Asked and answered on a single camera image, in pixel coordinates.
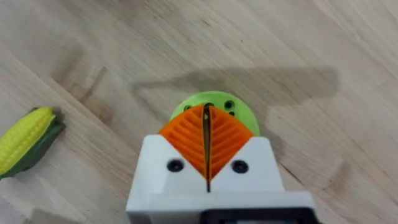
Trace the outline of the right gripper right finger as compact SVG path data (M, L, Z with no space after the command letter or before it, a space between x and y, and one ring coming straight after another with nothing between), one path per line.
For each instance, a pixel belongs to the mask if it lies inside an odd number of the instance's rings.
M209 181L213 193L283 191L269 140L236 117L210 107Z

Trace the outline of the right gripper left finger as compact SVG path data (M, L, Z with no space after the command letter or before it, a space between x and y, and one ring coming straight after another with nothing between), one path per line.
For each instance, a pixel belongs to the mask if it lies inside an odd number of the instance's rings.
M193 106L171 119L142 143L132 194L205 194L203 110Z

